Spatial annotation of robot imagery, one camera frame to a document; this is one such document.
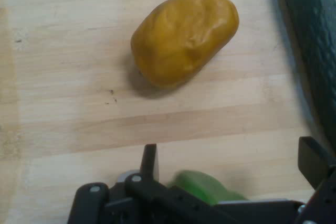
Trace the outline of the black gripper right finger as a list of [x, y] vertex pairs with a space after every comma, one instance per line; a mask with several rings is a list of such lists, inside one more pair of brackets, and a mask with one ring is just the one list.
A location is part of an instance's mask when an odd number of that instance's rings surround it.
[[313, 137], [299, 138], [298, 168], [314, 189], [295, 223], [335, 223], [335, 157]]

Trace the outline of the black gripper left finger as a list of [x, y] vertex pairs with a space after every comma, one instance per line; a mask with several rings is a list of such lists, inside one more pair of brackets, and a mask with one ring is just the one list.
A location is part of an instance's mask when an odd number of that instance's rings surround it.
[[225, 223], [214, 207], [177, 187], [157, 181], [157, 146], [145, 146], [140, 170], [108, 188], [104, 183], [81, 186], [68, 223]]

